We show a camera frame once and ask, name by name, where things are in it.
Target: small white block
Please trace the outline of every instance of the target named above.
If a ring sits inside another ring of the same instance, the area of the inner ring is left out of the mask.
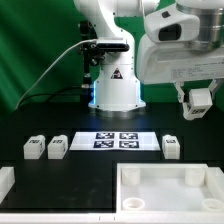
[[[180,159],[180,144],[176,136],[163,136],[162,149],[165,159]]]
[[[63,159],[68,150],[68,138],[65,135],[55,136],[48,145],[48,159]]]
[[[43,135],[32,136],[23,149],[24,159],[39,159],[45,150],[45,137]]]
[[[0,204],[15,183],[13,167],[2,167],[0,170]]]

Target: blue light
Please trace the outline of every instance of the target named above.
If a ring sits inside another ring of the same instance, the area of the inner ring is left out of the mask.
[[[96,104],[96,81],[93,84],[93,104]]]

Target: black tabletop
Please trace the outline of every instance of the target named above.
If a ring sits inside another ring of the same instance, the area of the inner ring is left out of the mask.
[[[23,145],[31,136],[67,135],[77,131],[156,133],[178,138],[180,160],[165,160],[162,151],[67,151],[63,160],[24,160]],[[14,111],[0,124],[0,167],[15,168],[16,183],[0,212],[116,212],[117,163],[206,163],[224,168],[224,112],[213,107],[204,118],[186,121],[175,103],[147,105],[130,119],[91,115],[79,103],[35,103]]]

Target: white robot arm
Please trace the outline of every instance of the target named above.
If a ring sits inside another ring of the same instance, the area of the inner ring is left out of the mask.
[[[100,75],[94,83],[90,109],[102,116],[128,117],[145,107],[140,82],[135,77],[135,41],[115,24],[115,17],[135,17],[154,11],[159,0],[74,0],[76,8],[91,22],[98,40],[96,48],[105,51]]]
[[[144,84],[174,83],[187,120],[202,118],[224,78],[224,1],[176,0],[145,19],[137,74]],[[213,79],[184,101],[185,81]]]

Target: white plastic piece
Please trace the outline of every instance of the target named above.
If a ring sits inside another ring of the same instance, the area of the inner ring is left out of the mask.
[[[187,120],[202,118],[212,105],[211,93],[208,88],[193,89],[189,93],[189,103],[183,104],[184,118]]]
[[[127,186],[137,186],[141,181],[141,170],[136,166],[122,168],[122,184]]]
[[[0,204],[15,183],[13,167],[2,167],[0,170]]]
[[[45,137],[43,135],[32,136],[23,149],[24,159],[39,159],[45,150]]]
[[[145,207],[145,202],[140,198],[127,198],[123,201],[125,211],[140,211]]]
[[[197,53],[184,42],[155,44],[144,35],[138,48],[137,75],[143,84],[224,78],[223,60],[224,46]]]
[[[163,13],[168,12],[169,17],[164,18]],[[154,12],[145,18],[145,31],[149,38],[155,43],[164,43],[160,32],[163,28],[178,24],[181,27],[180,37],[166,42],[192,41],[199,35],[200,20],[195,15],[184,14],[176,9],[176,4]]]
[[[180,144],[176,136],[163,136],[162,149],[165,159],[180,159]]]
[[[224,212],[224,203],[214,198],[207,198],[202,201],[202,210],[208,212]]]
[[[63,159],[68,150],[68,137],[60,135],[54,137],[48,145],[48,159]]]
[[[185,175],[185,183],[191,187],[201,187],[205,183],[205,169],[203,168],[187,168]]]
[[[224,8],[223,0],[176,0],[182,6],[196,9],[219,9]]]

